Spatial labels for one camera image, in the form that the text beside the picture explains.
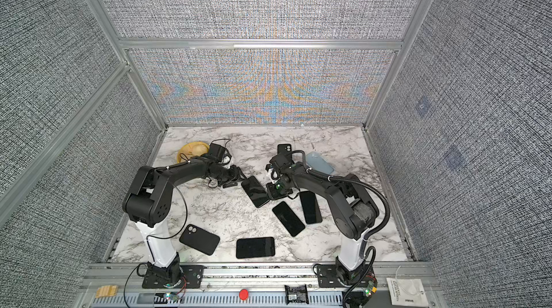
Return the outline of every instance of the wire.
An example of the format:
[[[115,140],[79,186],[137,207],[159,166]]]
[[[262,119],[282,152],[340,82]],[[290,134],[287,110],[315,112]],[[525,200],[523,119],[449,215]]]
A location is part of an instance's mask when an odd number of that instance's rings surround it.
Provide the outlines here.
[[[180,294],[182,291],[184,291],[184,295],[186,294],[186,284],[188,283],[188,280],[186,279],[185,275],[182,275],[181,279],[184,279],[184,286],[182,287],[182,289],[180,289],[180,291],[177,293],[177,295]]]
[[[180,193],[180,196],[182,197],[182,201],[184,202],[184,206],[186,207],[186,217],[184,218],[184,224],[182,225],[182,228],[180,228],[180,230],[178,230],[178,232],[172,236],[167,236],[167,237],[159,237],[159,236],[154,236],[154,235],[148,235],[146,236],[146,244],[147,244],[147,247],[149,249],[149,253],[151,254],[151,258],[153,259],[153,263],[155,264],[155,257],[154,257],[154,253],[151,251],[151,247],[150,247],[150,242],[148,241],[148,237],[153,237],[153,238],[158,238],[160,240],[166,240],[168,238],[173,238],[174,236],[180,234],[182,232],[182,230],[184,229],[184,227],[186,226],[186,222],[188,221],[188,204],[186,204],[186,199],[184,199],[184,194],[182,194],[182,192],[180,191],[180,189],[174,184],[172,183],[171,181],[168,181],[173,187],[176,188],[176,190],[178,191],[178,193]]]
[[[125,286],[122,287],[122,298],[123,298],[123,300],[125,301],[125,305],[126,305],[128,308],[130,308],[130,306],[129,306],[129,304],[128,304],[128,302],[127,302],[127,298],[126,298],[126,296],[127,296],[127,292],[126,292],[127,286],[126,286],[126,285],[127,285],[128,282],[129,282],[130,276],[133,275],[134,270],[136,270],[136,274],[137,274],[139,277],[143,277],[143,276],[138,272],[138,269],[140,268],[140,265],[147,265],[147,263],[139,263],[135,268],[133,268],[133,270],[130,271],[129,276],[126,277]]]
[[[176,297],[179,298],[179,303],[178,303],[178,307],[182,304],[182,301],[184,300],[184,296],[186,295],[186,286],[188,284],[188,279],[186,279],[186,276],[185,275],[182,275],[182,278],[181,278],[183,281],[184,281],[184,286],[182,287],[182,289],[180,289],[180,291],[176,294]]]
[[[306,155],[305,155],[305,152],[302,151],[302,150],[294,150],[294,151],[292,151],[292,152],[289,153],[289,154],[290,154],[290,155],[293,155],[294,153],[300,153],[300,154],[302,154],[302,161],[303,161],[302,164],[303,164],[303,167],[306,168],[306,166],[307,166],[307,157],[306,157]]]
[[[347,289],[347,291],[345,291],[345,294],[343,295],[343,308],[347,308],[345,306],[345,299],[347,298],[347,296],[349,296],[350,292],[353,291],[358,283],[360,283],[362,281],[362,279],[366,276],[366,274],[368,273],[368,271],[370,269],[372,269],[372,265],[374,264],[374,260],[376,259],[376,248],[374,246],[370,246],[367,250],[366,250],[366,255],[369,254],[369,252],[372,251],[372,258],[370,259],[370,262],[368,263],[368,266],[366,266],[366,269],[364,270],[364,272],[362,273],[362,275],[358,278],[358,280],[350,286],[349,289]]]
[[[401,286],[401,283],[399,283],[398,279],[397,279],[397,273],[398,273],[398,269],[401,268],[401,265],[399,265],[397,267],[397,271],[395,271],[395,281],[397,282],[397,285],[399,288],[401,288],[402,291],[406,292],[407,294],[409,294],[410,296],[416,296],[417,294],[421,293],[421,291],[418,291],[418,292],[414,292],[413,294],[411,294],[410,292],[406,291],[402,286]]]
[[[314,274],[317,275],[317,276],[318,276],[318,270],[315,271],[315,269],[316,269],[316,267],[319,266],[319,265],[321,265],[321,264],[316,263],[316,264],[313,265],[313,272],[314,272]]]
[[[295,198],[297,198],[297,197],[299,196],[299,194],[300,194],[301,192],[306,192],[306,191],[305,191],[305,190],[299,190],[299,192],[297,192],[297,194],[295,194],[295,196],[294,196],[293,198],[292,198],[292,195],[291,195],[291,194],[286,195],[286,197],[288,197],[288,198],[291,199],[291,200],[294,200]]]
[[[211,142],[211,144],[214,143],[214,142],[216,142],[217,140],[226,140],[227,142],[224,143],[224,148],[226,148],[226,144],[228,144],[232,139],[230,139],[230,138],[215,139],[215,140],[213,140],[213,141]]]
[[[211,184],[212,179],[210,177],[208,177],[207,179],[209,179],[209,182],[207,182],[207,187],[209,187],[209,188],[217,188],[218,187],[218,181],[217,181],[217,185],[211,186],[210,184]]]

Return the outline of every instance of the black cable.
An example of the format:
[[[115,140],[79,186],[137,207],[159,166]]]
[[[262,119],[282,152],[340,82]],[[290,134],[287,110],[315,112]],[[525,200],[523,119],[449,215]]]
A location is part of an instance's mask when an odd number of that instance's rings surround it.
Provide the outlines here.
[[[208,177],[207,179],[209,179],[209,182],[207,182],[207,187],[209,187],[209,188],[217,188],[217,186],[218,186],[218,181],[217,181],[217,185],[216,185],[216,186],[211,186],[210,184],[211,184],[212,179],[211,179],[210,177]]]
[[[291,195],[291,194],[286,195],[286,197],[288,197],[288,198],[291,199],[291,200],[294,200],[295,198],[297,198],[297,197],[299,196],[299,194],[300,194],[301,192],[306,192],[306,191],[305,191],[305,190],[304,190],[304,191],[299,190],[299,192],[297,192],[297,194],[295,194],[295,196],[294,196],[293,198],[292,198],[292,195]]]
[[[226,147],[226,144],[228,144],[228,142],[231,141],[232,139],[230,139],[230,138],[219,138],[219,139],[213,140],[213,141],[211,142],[211,144],[214,143],[214,142],[216,142],[217,140],[227,140],[227,142],[224,143],[224,147]]]
[[[372,259],[370,259],[370,263],[368,263],[368,266],[366,266],[366,269],[362,272],[362,275],[359,277],[359,279],[353,284],[350,286],[349,289],[347,289],[347,291],[345,291],[345,294],[343,295],[343,308],[347,308],[345,307],[345,299],[347,298],[347,296],[349,296],[350,292],[353,291],[357,285],[362,281],[362,279],[364,278],[364,276],[366,276],[366,274],[368,273],[368,271],[370,269],[372,269],[372,265],[374,264],[374,260],[376,259],[376,248],[374,246],[370,246],[368,247],[368,249],[366,250],[366,255],[368,256],[368,254],[370,253],[370,251],[373,251],[372,252]]]
[[[168,181],[173,187],[176,188],[176,190],[178,191],[178,193],[180,193],[180,196],[182,197],[182,200],[184,202],[184,206],[186,207],[186,217],[184,219],[184,224],[182,225],[182,228],[180,228],[180,230],[178,230],[178,232],[172,236],[167,236],[167,237],[159,237],[159,236],[154,236],[154,235],[148,235],[146,236],[146,244],[147,244],[147,247],[149,249],[149,253],[151,254],[151,258],[153,259],[153,263],[155,263],[155,257],[154,257],[154,253],[151,251],[151,247],[150,247],[150,243],[148,241],[148,237],[153,237],[153,238],[158,238],[159,240],[166,240],[168,238],[173,238],[174,236],[180,234],[182,232],[182,230],[184,229],[184,227],[186,226],[186,222],[188,221],[188,204],[186,204],[186,199],[184,199],[184,194],[182,194],[182,192],[180,191],[180,189],[174,184],[172,183],[171,181]]]
[[[126,285],[127,285],[128,282],[129,282],[130,276],[133,275],[134,270],[136,270],[136,274],[137,274],[138,276],[143,277],[143,276],[138,272],[138,269],[140,268],[140,265],[147,265],[147,263],[139,263],[138,266],[136,266],[135,268],[133,268],[133,270],[130,271],[129,276],[126,277],[125,286],[122,287],[122,298],[123,298],[123,300],[125,301],[125,305],[126,305],[128,308],[130,308],[130,306],[129,306],[129,304],[128,304],[128,302],[127,302],[127,298],[126,298],[126,296],[127,296],[127,292],[126,292],[127,286],[126,286]]]
[[[318,265],[321,265],[321,264],[315,263],[315,264],[313,265],[313,272],[314,272],[314,274],[317,275],[317,276],[318,276],[318,270],[315,271],[315,268],[316,268]]]
[[[273,181],[277,181],[278,179],[280,179],[280,174],[274,168],[272,168],[271,179]]]
[[[305,167],[305,169],[306,169],[307,168],[307,156],[305,155],[305,152],[302,151],[302,150],[294,150],[289,154],[293,155],[294,153],[301,153],[302,154],[303,167]]]

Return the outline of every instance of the aluminum frame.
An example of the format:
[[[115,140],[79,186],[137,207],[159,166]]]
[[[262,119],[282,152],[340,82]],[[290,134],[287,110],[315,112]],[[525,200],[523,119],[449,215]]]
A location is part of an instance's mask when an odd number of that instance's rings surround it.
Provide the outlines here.
[[[362,124],[360,123],[357,123],[357,124],[169,124],[167,125],[168,127],[234,127],[234,126],[239,126],[239,127],[244,127],[244,126],[254,126],[254,127],[257,127],[257,126],[282,126],[282,127],[294,127],[294,126],[297,126],[297,127],[312,127],[312,126],[317,126],[317,127],[328,127],[328,126],[358,126],[358,127],[362,127]]]
[[[126,63],[117,65],[109,77],[96,88],[63,128],[38,153],[35,160],[17,177],[5,193],[0,196],[0,206],[2,206],[0,210],[0,228],[4,226],[19,204],[21,204],[40,178],[58,159],[58,156],[63,152],[65,147],[129,69],[130,67]]]
[[[389,71],[385,76],[383,82],[380,84],[376,96],[370,106],[370,110],[368,111],[368,115],[366,116],[364,127],[366,127],[367,129],[370,129],[374,125],[377,114],[382,109],[385,98],[389,94],[389,91],[391,90],[391,87],[395,82],[395,79],[397,78],[397,75],[401,70],[403,63],[405,62],[405,59],[408,56],[409,50],[412,47],[412,43],[414,43],[414,40],[418,35],[418,31],[421,28],[422,23],[425,20],[432,3],[433,0],[418,0],[418,5],[414,10],[414,13],[412,14],[412,17],[410,19],[410,23],[405,31],[405,36],[403,39],[404,45],[401,50],[398,51],[395,58],[393,58]]]
[[[124,49],[256,49],[256,48],[304,48],[304,49],[387,49],[400,50],[402,40],[384,39],[175,39],[175,38],[121,38]]]
[[[130,65],[130,68],[131,68],[131,72],[129,75],[130,79],[134,85],[134,88],[136,89],[136,92],[142,99],[143,104],[146,106],[149,114],[151,115],[152,119],[155,121],[155,124],[157,125],[159,130],[165,130],[167,128],[167,123],[165,122],[163,113],[159,108],[159,105],[157,105],[157,102],[155,101],[154,96],[152,95],[151,91],[148,89],[142,76],[140,75],[140,71],[134,65],[131,58],[128,56],[128,53],[122,48],[121,43],[119,41],[119,37],[120,37],[119,32],[113,25],[113,22],[111,21],[111,18],[109,17],[109,14],[103,5],[103,2],[101,0],[85,0],[85,1],[88,4],[88,7],[90,8],[90,10],[92,11],[94,17],[98,21],[107,40],[111,44],[113,51],[119,58],[119,61],[121,61],[122,63],[126,63],[127,65]]]
[[[319,288],[313,272],[313,262],[265,262],[265,263],[182,263],[183,265],[203,265],[202,286],[200,289],[189,289],[189,292],[235,292],[247,288],[249,292],[282,292],[284,285],[307,284],[309,292],[341,292],[341,289]],[[94,298],[96,290],[103,285],[125,285],[127,277],[137,263],[90,264],[78,293],[73,301],[73,308],[87,308]],[[429,262],[375,262],[374,271],[379,278],[378,292],[389,290],[385,277],[419,278],[422,280],[428,301],[432,307],[446,308],[441,287]],[[126,286],[127,294],[133,292],[165,292],[161,289],[142,289],[143,278],[136,272],[130,276]]]

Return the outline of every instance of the smartphone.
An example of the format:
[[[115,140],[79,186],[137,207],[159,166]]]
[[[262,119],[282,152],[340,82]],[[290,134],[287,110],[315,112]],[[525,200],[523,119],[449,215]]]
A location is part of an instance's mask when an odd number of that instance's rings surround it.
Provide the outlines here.
[[[259,180],[257,180],[255,176],[250,176],[243,180],[242,188],[256,208],[260,208],[270,200],[268,199],[268,194],[265,191],[265,188],[260,184]]]
[[[272,212],[276,215],[276,217],[278,217],[280,222],[293,237],[297,236],[297,234],[305,229],[303,222],[301,222],[299,217],[297,217],[285,201],[282,201],[280,204],[272,208]]]
[[[273,257],[276,254],[274,237],[241,238],[236,242],[236,258]]]
[[[305,223],[321,223],[322,215],[320,214],[316,194],[306,190],[299,193],[299,198],[301,199],[301,206],[303,207],[303,215],[305,215]]]
[[[277,153],[288,153],[286,155],[287,159],[293,163],[292,159],[292,145],[291,144],[278,144],[276,147]]]
[[[219,245],[220,237],[193,224],[188,224],[178,239],[181,243],[201,253],[212,256]]]

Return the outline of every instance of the red button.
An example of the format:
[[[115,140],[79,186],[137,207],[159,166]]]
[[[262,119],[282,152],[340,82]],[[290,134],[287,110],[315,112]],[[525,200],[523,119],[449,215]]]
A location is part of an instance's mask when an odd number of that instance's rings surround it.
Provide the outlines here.
[[[242,289],[242,290],[239,292],[239,299],[240,299],[240,300],[245,301],[248,297],[249,297],[249,292],[247,292],[247,290]]]

